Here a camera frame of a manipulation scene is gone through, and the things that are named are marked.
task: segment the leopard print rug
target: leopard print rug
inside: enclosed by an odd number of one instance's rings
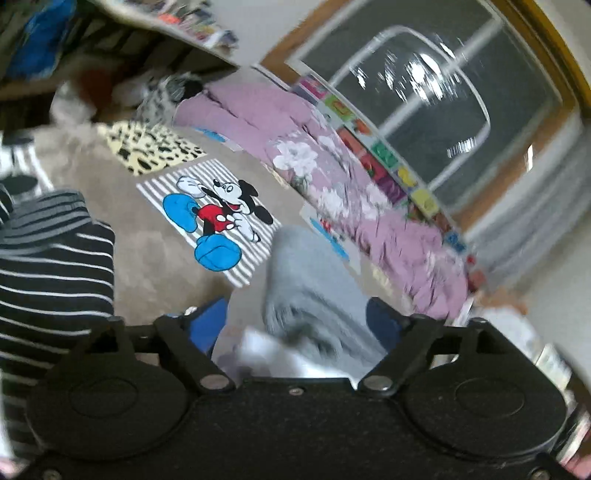
[[[149,127],[140,122],[121,121],[97,124],[97,129],[117,159],[136,177],[206,155],[197,145],[164,125]]]

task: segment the blue shoe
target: blue shoe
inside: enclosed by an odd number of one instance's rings
[[[162,200],[162,207],[168,218],[187,233],[197,230],[197,212],[199,204],[189,195],[172,193]]]
[[[208,235],[197,240],[195,259],[208,270],[230,270],[241,258],[240,247],[223,235]]]

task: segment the blue bag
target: blue bag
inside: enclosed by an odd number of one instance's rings
[[[49,77],[59,61],[61,45],[76,10],[76,0],[51,0],[27,22],[24,41],[13,55],[8,78]]]

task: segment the mickey mouse rug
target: mickey mouse rug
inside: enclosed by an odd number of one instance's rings
[[[256,186],[219,160],[165,173],[137,188],[194,248],[197,263],[223,272],[234,286],[248,285],[269,257],[281,224],[259,201]]]

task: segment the window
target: window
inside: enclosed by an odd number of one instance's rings
[[[449,211],[461,211],[560,107],[560,95],[485,1],[354,3],[289,65],[336,89]]]

